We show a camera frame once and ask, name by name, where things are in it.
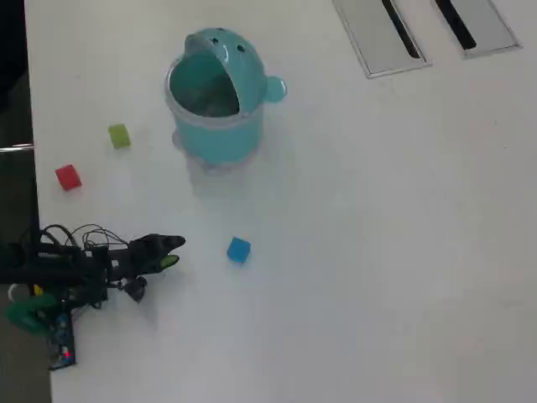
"handle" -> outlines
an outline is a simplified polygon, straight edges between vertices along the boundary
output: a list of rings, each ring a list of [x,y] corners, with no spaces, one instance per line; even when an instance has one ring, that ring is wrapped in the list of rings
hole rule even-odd
[[[287,95],[287,85],[285,81],[276,76],[267,77],[267,94],[265,101],[280,102]]]
[[[461,43],[462,48],[464,50],[475,48],[477,46],[476,40],[470,34],[470,31],[464,24],[464,21],[462,21],[451,0],[436,0],[436,4],[442,14],[444,14],[444,18],[446,18],[447,23],[450,25],[457,40]]]

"black slot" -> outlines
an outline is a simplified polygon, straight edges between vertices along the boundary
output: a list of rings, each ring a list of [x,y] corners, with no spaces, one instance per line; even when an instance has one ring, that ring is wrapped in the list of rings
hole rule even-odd
[[[451,0],[435,0],[436,5],[444,14],[444,18],[450,25],[453,34],[455,34],[457,40],[461,43],[464,50],[473,49],[476,47],[476,40],[468,30],[467,26],[462,21],[461,16],[453,7]]]
[[[414,46],[412,39],[410,39],[409,34],[406,32],[403,22],[395,11],[395,7],[392,4],[391,0],[382,0],[382,2],[384,8],[386,8],[386,11],[388,12],[390,19],[392,20],[392,23],[394,24],[395,29],[397,30],[397,33],[399,34],[399,37],[403,41],[404,47],[406,48],[407,52],[409,52],[410,57],[412,57],[413,59],[419,59],[420,54]]]

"blue cube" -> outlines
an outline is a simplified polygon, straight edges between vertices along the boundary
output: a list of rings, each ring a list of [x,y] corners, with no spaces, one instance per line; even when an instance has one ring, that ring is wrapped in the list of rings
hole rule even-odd
[[[232,242],[227,248],[227,257],[233,262],[243,264],[250,255],[250,248],[252,245],[239,238],[233,238]]]

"floor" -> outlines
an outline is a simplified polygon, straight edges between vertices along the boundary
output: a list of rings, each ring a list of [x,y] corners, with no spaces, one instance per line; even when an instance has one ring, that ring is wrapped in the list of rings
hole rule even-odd
[[[32,141],[29,80],[23,76],[11,91],[9,108],[0,113],[0,147]],[[0,154],[0,242],[17,242],[29,225],[32,153]],[[44,339],[19,331],[3,311],[7,286],[0,285],[0,400],[50,403],[50,380]]]

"red cube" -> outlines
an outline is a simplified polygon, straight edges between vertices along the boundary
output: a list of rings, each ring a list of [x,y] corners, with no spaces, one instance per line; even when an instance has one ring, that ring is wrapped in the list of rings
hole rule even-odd
[[[56,176],[60,181],[61,187],[64,191],[70,191],[76,187],[82,186],[81,178],[76,173],[76,169],[73,165],[62,166],[56,170]]]

